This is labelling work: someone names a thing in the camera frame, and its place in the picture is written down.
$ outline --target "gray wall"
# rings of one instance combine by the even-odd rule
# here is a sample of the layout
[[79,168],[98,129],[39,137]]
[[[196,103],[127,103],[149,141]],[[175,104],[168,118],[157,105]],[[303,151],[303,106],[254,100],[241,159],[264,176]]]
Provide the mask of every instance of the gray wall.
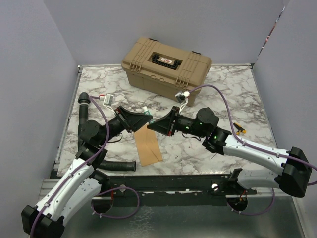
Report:
[[[291,0],[254,67],[255,79],[280,148],[297,146],[317,165],[317,1]],[[311,180],[316,180],[314,171]],[[304,198],[317,220],[317,188]]]
[[79,64],[120,63],[140,36],[254,63],[283,0],[45,0]]
[[26,237],[21,211],[49,175],[77,67],[42,0],[0,1],[0,236]]

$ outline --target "white marble surface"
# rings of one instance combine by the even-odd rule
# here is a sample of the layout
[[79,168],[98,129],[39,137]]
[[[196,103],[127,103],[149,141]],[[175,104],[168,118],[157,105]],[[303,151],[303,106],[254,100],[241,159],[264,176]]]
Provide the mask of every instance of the white marble surface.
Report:
[[[247,130],[247,133],[242,137],[264,145],[275,146],[248,66],[212,67],[205,83],[215,85],[224,93],[233,120]],[[154,119],[166,115],[173,105],[178,105],[170,99],[130,86],[125,72],[119,65],[84,68],[61,154],[59,176],[62,176],[68,169],[77,152],[79,112],[77,99],[82,92],[87,92],[91,96],[112,93],[114,94],[114,108],[122,105],[130,111],[142,112],[142,106],[147,106]],[[203,88],[196,98],[194,107],[186,107],[182,114],[194,117],[198,109],[203,107],[210,107],[220,118],[218,126],[230,130],[225,105],[218,93],[211,88]],[[100,113],[92,103],[89,110],[89,119],[104,124]],[[109,119],[113,117],[109,110],[104,108],[104,112]],[[137,171],[105,172],[109,175],[184,175],[228,173],[235,168],[260,168],[259,165],[240,158],[212,154],[201,145],[202,142],[183,138],[181,133],[176,133],[173,137],[157,133],[157,138],[163,161],[141,167],[133,134],[124,131],[122,141],[106,146],[108,153],[105,159],[114,161],[136,160]]]

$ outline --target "brown envelope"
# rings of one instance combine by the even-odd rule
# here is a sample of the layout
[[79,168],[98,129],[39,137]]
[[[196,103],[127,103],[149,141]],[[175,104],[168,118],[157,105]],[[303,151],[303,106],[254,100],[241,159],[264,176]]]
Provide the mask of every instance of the brown envelope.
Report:
[[147,124],[134,133],[141,166],[163,160],[155,132],[147,129]]

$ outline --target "black end cap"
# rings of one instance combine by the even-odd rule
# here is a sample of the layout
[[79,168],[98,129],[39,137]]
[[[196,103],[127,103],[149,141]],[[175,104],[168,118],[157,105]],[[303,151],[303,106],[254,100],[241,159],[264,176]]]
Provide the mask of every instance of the black end cap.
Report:
[[[23,209],[21,215],[25,233],[30,234],[32,224],[38,213],[38,210],[29,205]],[[61,222],[61,220],[52,221],[42,214],[35,226],[34,238],[60,238],[65,230],[65,226]]]
[[88,103],[89,104],[90,98],[89,98],[88,93],[85,93],[85,92],[81,93],[79,95],[79,98],[78,98],[78,103]]
[[[304,152],[297,147],[292,147],[289,155],[308,162]],[[293,197],[304,197],[311,173],[311,167],[287,159],[282,175],[276,177],[275,181],[283,192]]]

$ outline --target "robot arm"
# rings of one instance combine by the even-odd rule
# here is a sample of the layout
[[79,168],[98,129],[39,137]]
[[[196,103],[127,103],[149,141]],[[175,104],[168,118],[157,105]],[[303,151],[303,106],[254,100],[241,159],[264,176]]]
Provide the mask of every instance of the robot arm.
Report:
[[237,156],[262,165],[266,169],[257,171],[236,171],[237,183],[243,188],[273,187],[285,193],[304,197],[312,169],[300,162],[285,158],[292,156],[307,162],[303,151],[292,147],[290,151],[271,148],[242,138],[217,126],[219,118],[210,108],[200,109],[195,119],[180,114],[181,108],[173,107],[164,117],[148,125],[148,129],[167,136],[176,131],[205,138],[203,146],[212,153]]
[[[150,115],[129,112],[120,106],[115,110],[115,117],[108,122],[109,138],[119,135],[123,130],[135,132],[152,118]],[[107,153],[106,149],[85,164],[104,144],[106,127],[94,120],[88,120],[80,124],[80,130],[78,152],[68,171],[36,206],[28,205],[22,211],[24,231],[30,234],[33,223],[36,222],[36,238],[61,237],[69,219],[86,202],[99,194],[102,185],[107,184],[107,176],[96,171]]]

